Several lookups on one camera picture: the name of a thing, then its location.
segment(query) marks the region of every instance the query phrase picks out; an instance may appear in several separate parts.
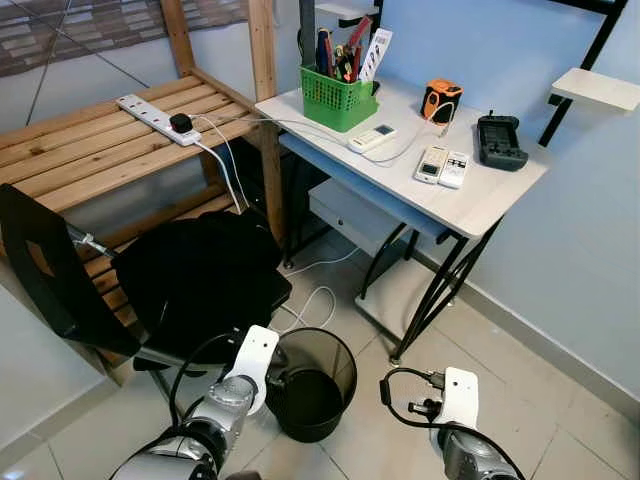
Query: white power strip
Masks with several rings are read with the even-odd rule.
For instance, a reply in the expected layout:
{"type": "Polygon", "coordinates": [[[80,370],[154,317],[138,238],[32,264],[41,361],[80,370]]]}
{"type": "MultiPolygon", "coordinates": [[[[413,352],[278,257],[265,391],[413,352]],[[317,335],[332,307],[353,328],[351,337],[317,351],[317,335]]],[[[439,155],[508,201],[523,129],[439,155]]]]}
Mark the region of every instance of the white power strip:
{"type": "Polygon", "coordinates": [[[176,132],[173,127],[171,127],[168,114],[162,110],[158,110],[137,95],[132,94],[120,97],[117,100],[117,104],[120,105],[120,108],[123,110],[126,110],[137,119],[142,120],[151,128],[155,128],[183,147],[193,145],[202,138],[200,132],[196,132],[195,130],[189,130],[186,133],[176,132]]]}

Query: green basket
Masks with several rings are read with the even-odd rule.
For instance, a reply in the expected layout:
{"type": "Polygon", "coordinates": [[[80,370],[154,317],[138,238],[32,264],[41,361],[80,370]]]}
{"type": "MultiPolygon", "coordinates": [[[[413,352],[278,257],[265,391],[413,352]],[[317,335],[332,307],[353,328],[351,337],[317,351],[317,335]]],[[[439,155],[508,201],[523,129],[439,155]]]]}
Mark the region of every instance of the green basket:
{"type": "Polygon", "coordinates": [[[346,132],[378,110],[372,82],[343,83],[306,67],[300,67],[300,78],[304,116],[338,132],[346,132]]]}

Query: desk drawer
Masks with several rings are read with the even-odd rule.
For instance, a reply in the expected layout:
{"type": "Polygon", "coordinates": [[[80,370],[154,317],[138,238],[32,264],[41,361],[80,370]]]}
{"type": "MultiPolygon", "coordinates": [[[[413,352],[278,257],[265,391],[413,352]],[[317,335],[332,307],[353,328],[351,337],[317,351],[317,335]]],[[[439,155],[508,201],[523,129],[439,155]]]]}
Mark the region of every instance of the desk drawer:
{"type": "Polygon", "coordinates": [[[309,206],[371,257],[401,223],[333,179],[309,190],[309,206]]]}

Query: black remote control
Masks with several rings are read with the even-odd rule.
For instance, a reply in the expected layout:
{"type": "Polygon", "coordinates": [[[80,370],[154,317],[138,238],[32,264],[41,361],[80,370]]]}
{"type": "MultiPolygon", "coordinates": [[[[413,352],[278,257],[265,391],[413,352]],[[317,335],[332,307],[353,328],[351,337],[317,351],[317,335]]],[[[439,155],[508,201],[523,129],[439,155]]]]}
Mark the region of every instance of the black remote control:
{"type": "Polygon", "coordinates": [[[480,139],[480,161],[488,167],[509,170],[521,169],[529,154],[520,150],[516,128],[520,121],[516,117],[489,115],[478,119],[480,139]]]}

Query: black mesh wastebasket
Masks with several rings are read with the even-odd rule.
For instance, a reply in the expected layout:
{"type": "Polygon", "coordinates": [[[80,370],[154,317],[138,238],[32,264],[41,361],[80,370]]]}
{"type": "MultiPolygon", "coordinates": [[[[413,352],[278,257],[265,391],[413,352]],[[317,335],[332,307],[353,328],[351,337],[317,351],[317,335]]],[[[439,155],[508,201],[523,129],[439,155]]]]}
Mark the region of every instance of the black mesh wastebasket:
{"type": "Polygon", "coordinates": [[[338,426],[356,381],[356,362],[342,340],[300,328],[280,337],[267,374],[267,406],[291,438],[317,442],[338,426]]]}

